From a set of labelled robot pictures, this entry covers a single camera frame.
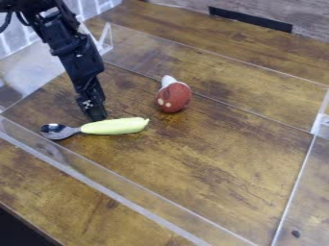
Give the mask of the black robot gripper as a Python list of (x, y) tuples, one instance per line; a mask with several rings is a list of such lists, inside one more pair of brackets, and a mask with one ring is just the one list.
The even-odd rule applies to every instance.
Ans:
[(73, 83), (77, 105), (92, 122), (107, 118), (104, 92), (98, 74), (104, 64), (91, 35), (79, 32), (80, 22), (63, 0), (17, 0), (16, 10), (21, 12), (27, 23), (49, 52), (59, 57)]

